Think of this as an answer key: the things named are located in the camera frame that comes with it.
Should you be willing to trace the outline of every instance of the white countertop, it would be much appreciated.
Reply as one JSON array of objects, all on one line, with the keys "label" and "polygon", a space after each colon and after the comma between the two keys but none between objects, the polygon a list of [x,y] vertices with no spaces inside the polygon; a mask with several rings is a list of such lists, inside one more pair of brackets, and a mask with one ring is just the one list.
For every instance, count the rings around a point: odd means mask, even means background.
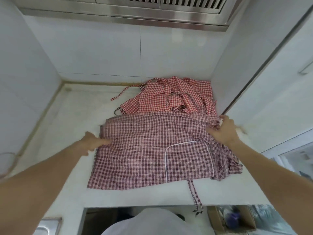
[{"label": "white countertop", "polygon": [[[98,135],[100,125],[114,116],[114,110],[139,93],[139,88],[130,88],[119,98],[110,101],[122,89],[119,86],[65,85],[13,174],[79,140],[85,131]],[[122,191],[87,189],[94,154],[92,152],[80,159],[45,215],[63,218],[60,235],[77,235],[84,208],[88,207],[194,204],[186,181]],[[220,182],[197,179],[194,185],[204,205],[269,204],[245,167],[242,174],[231,175]]]}]

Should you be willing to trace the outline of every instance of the person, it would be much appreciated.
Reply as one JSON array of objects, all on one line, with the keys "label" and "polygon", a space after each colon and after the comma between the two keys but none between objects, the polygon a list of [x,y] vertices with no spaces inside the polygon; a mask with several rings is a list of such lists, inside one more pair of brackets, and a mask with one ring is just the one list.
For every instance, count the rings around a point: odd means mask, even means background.
[{"label": "person", "polygon": [[[225,115],[221,118],[220,129],[207,128],[207,132],[234,152],[296,233],[313,234],[313,183],[252,150],[239,139],[234,121]],[[81,140],[2,182],[0,234],[32,235],[80,157],[110,142],[86,132]],[[196,234],[187,223],[163,209],[144,210],[134,218],[113,224],[103,234],[146,234],[147,231]]]}]

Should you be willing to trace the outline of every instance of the cardboard box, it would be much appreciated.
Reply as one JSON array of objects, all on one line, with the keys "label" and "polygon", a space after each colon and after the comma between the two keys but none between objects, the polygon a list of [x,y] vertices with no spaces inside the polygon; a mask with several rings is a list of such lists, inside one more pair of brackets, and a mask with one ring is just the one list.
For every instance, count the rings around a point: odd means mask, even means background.
[{"label": "cardboard box", "polygon": [[241,218],[239,220],[239,228],[232,230],[226,227],[223,217],[220,215],[216,206],[208,206],[208,216],[212,228],[216,235],[225,233],[247,233],[256,230],[254,218],[246,205],[236,205],[240,211]]}]

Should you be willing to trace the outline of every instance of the range hood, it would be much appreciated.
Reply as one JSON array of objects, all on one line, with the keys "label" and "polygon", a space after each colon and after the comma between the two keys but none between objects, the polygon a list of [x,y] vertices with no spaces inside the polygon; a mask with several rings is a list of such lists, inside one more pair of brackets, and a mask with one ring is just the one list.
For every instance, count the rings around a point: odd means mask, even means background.
[{"label": "range hood", "polygon": [[24,15],[226,31],[244,0],[14,0]]}]

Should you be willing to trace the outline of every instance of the hand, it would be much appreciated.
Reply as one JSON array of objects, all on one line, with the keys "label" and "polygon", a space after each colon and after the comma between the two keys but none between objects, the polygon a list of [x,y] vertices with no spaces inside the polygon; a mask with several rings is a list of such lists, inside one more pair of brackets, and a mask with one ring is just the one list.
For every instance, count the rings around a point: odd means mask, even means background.
[{"label": "hand", "polygon": [[78,147],[80,155],[88,156],[88,151],[94,151],[94,149],[102,145],[108,145],[110,143],[111,143],[110,139],[97,138],[92,133],[86,132],[85,136],[81,140],[74,143],[73,145]]},{"label": "hand", "polygon": [[235,123],[227,115],[221,115],[220,118],[223,119],[220,129],[215,130],[207,127],[206,132],[211,134],[217,142],[230,147],[233,143],[240,141],[236,133]]}]

